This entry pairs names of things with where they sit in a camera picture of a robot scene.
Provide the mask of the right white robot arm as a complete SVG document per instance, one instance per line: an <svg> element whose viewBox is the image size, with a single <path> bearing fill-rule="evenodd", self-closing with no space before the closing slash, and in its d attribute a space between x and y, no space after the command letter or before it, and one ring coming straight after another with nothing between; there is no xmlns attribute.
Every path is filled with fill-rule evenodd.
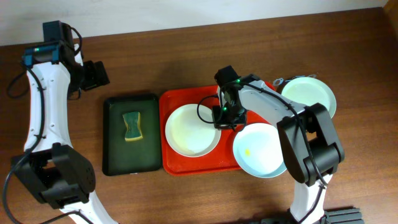
<svg viewBox="0 0 398 224"><path fill-rule="evenodd" d="M345 153L328 110L287 99L258 76L240 77L232 66L217 71L216 97L211 123L216 129L245 126L247 112L262 116L278 131L284 164L295 179L294 201L284 223L331 223L323 209L328 183Z"/></svg>

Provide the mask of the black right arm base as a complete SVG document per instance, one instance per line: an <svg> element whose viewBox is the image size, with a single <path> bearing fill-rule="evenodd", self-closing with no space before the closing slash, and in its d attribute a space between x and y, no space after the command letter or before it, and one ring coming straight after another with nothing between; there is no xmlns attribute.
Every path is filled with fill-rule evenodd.
<svg viewBox="0 0 398 224"><path fill-rule="evenodd" d="M250 224L294 224L297 223L291 215L251 221ZM345 207L326 210L325 214L315 224L365 224L359 208Z"/></svg>

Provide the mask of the white cream plate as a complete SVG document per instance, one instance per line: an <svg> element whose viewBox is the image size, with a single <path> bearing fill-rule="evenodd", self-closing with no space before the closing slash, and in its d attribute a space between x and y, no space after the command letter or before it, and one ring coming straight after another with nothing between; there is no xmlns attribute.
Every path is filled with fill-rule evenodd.
<svg viewBox="0 0 398 224"><path fill-rule="evenodd" d="M221 139L221 131L207 123L211 118L211 110L203 105L187 104L177 108L165 124L167 143L185 157L210 153Z"/></svg>

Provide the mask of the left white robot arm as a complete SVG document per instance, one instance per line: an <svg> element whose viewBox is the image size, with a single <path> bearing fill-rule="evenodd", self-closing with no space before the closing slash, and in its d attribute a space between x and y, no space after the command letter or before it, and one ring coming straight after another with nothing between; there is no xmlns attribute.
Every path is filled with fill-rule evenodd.
<svg viewBox="0 0 398 224"><path fill-rule="evenodd" d="M12 158L10 173L36 201L75 223L114 223L95 192L91 162L74 150L68 132L68 97L109 83L102 62L83 60L75 31L61 21L45 22L44 41L24 51L30 125L24 153Z"/></svg>

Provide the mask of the red plastic tray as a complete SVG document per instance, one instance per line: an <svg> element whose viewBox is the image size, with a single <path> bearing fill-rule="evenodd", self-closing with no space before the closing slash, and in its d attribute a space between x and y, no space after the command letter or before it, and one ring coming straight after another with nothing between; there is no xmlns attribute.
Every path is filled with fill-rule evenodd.
<svg viewBox="0 0 398 224"><path fill-rule="evenodd" d="M165 125L169 116L177 108L187 104L197 104L209 95L217 92L216 85L201 86L166 91L159 100L160 136L162 147L162 163L164 169L174 176L240 170L233 155L233 141L236 132L222 130L217 146L201 157L185 157L175 152L165 137Z"/></svg>

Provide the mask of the pale green plate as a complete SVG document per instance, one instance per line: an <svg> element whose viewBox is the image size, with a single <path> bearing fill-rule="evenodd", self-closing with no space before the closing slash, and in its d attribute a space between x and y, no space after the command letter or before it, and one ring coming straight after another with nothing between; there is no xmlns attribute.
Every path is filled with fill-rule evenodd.
<svg viewBox="0 0 398 224"><path fill-rule="evenodd" d="M322 104L329 112L330 117L336 113L336 98L331 88L322 81L313 77L298 77L286 80L277 91L284 97L312 106Z"/></svg>

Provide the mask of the green yellow sponge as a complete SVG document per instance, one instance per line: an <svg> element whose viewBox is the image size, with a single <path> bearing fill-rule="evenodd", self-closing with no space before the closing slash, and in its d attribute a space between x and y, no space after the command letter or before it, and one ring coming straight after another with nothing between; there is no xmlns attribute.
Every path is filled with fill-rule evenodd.
<svg viewBox="0 0 398 224"><path fill-rule="evenodd" d="M143 138L141 131L141 114L138 111L123 114L126 126L125 141L137 141Z"/></svg>

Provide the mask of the light blue plate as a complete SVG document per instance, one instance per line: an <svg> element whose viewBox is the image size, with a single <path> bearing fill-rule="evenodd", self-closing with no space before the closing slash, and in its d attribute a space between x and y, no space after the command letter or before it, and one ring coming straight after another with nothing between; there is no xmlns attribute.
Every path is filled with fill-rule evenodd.
<svg viewBox="0 0 398 224"><path fill-rule="evenodd" d="M242 170L258 178L274 178L287 170L278 131L270 124L254 123L240 131L233 155Z"/></svg>

